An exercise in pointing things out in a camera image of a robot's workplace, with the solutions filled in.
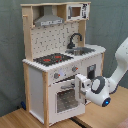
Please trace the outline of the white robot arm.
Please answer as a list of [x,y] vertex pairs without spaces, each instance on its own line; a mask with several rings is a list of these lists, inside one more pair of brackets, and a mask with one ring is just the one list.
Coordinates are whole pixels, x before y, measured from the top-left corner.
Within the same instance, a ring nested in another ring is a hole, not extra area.
[[102,107],[110,103],[110,95],[116,92],[119,81],[128,70],[128,37],[117,49],[115,57],[117,68],[110,78],[97,76],[90,80],[81,74],[75,76],[75,99],[79,103],[89,100]]

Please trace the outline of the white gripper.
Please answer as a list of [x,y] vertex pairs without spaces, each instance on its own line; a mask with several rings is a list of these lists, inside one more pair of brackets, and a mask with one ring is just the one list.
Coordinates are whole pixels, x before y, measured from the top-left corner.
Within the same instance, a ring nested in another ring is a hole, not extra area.
[[91,80],[82,74],[75,76],[75,99],[78,103],[86,104],[86,92],[91,86]]

